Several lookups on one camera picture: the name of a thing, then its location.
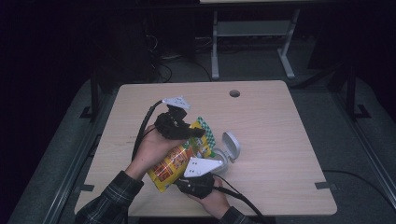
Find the hand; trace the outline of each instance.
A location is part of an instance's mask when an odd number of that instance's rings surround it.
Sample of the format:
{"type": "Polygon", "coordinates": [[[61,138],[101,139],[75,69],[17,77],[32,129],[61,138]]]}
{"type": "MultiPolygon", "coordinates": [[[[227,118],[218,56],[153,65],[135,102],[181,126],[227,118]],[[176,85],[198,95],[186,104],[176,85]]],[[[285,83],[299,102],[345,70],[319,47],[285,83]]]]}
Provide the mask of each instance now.
{"type": "MultiPolygon", "coordinates": [[[[219,178],[215,177],[215,187],[222,187],[222,182],[219,178]]],[[[201,206],[206,210],[208,214],[211,216],[221,219],[224,214],[228,211],[231,207],[225,197],[225,194],[219,192],[217,190],[213,190],[209,195],[207,195],[203,199],[199,199],[195,196],[188,194],[189,198],[195,200],[196,202],[200,203],[201,206]]]]}
{"type": "Polygon", "coordinates": [[[187,139],[166,139],[155,129],[154,125],[148,126],[136,156],[125,173],[136,180],[141,180],[148,169],[162,161],[172,148],[180,146],[186,141],[187,139]]]}

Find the background desk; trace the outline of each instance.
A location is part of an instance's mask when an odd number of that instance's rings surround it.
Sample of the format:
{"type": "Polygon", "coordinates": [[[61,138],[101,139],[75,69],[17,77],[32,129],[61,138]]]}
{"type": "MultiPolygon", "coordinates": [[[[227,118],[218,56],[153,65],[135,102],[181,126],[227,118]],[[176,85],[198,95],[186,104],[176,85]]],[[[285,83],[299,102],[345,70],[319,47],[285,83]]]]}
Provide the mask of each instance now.
{"type": "MultiPolygon", "coordinates": [[[[149,107],[158,100],[183,95],[191,104],[185,118],[202,116],[211,127],[217,147],[221,135],[232,131],[242,151],[223,176],[265,215],[331,215],[336,205],[325,182],[289,90],[282,81],[218,82],[124,85],[106,124],[85,181],[92,192],[82,191],[76,211],[105,189],[131,159],[134,140],[149,107]],[[232,90],[240,91],[237,98],[232,90]]],[[[167,111],[159,105],[149,123],[167,111]]],[[[201,205],[188,199],[176,186],[160,193],[149,177],[130,207],[130,215],[153,217],[208,216],[201,205]]],[[[246,215],[254,213],[230,197],[246,215]]]]}

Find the table hole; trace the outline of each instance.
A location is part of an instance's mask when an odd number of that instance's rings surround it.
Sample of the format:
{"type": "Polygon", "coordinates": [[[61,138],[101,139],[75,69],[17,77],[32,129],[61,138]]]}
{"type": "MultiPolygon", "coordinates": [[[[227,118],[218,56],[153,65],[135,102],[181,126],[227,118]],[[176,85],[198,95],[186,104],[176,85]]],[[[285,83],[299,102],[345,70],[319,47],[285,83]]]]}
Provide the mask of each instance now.
{"type": "Polygon", "coordinates": [[[232,90],[232,91],[230,91],[230,95],[231,95],[233,98],[236,98],[236,97],[239,97],[239,96],[241,95],[241,92],[239,92],[239,91],[237,91],[237,90],[232,90]]]}

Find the plaid shirt sleeve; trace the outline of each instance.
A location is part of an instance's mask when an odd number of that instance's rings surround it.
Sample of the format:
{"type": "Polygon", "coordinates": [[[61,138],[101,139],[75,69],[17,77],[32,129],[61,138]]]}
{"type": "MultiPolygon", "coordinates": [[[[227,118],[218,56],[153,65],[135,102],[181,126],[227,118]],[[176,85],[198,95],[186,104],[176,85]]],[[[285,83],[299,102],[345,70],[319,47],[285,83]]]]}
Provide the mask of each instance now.
{"type": "Polygon", "coordinates": [[[121,171],[99,197],[78,211],[75,223],[121,223],[143,185],[121,171]]]}
{"type": "Polygon", "coordinates": [[[254,224],[250,218],[239,212],[233,206],[228,209],[224,216],[219,220],[219,224],[254,224]]]}

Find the snack package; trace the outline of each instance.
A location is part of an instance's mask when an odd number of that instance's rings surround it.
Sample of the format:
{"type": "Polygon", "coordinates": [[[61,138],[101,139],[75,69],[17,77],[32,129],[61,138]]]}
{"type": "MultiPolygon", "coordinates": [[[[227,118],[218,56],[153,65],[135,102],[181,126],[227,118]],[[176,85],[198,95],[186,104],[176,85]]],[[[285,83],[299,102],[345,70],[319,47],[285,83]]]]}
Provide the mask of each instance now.
{"type": "Polygon", "coordinates": [[[173,148],[163,161],[148,170],[149,177],[160,192],[183,175],[191,157],[209,158],[216,155],[212,152],[215,138],[207,123],[199,117],[190,127],[204,129],[204,136],[192,137],[185,144],[173,148]]]}

